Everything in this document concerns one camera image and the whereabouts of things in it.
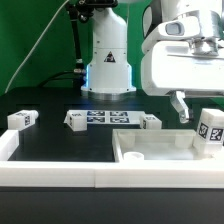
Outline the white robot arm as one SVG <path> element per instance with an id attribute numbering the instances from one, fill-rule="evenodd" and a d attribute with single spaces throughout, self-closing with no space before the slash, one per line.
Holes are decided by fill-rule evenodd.
<path id="1" fill-rule="evenodd" d="M 106 100 L 133 92 L 127 23 L 111 3 L 94 1 L 93 56 L 84 92 Z M 141 86 L 168 96 L 182 123 L 193 118 L 186 97 L 224 95 L 224 0 L 151 0 L 142 15 Z"/>

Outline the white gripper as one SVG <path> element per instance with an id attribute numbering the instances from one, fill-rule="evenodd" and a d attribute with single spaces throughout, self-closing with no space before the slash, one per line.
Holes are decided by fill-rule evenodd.
<path id="1" fill-rule="evenodd" d="M 168 96 L 181 123 L 190 121 L 185 94 L 212 97 L 224 94 L 224 47 L 220 37 L 202 31 L 191 15 L 163 22 L 142 44 L 141 85 L 148 95 Z"/>

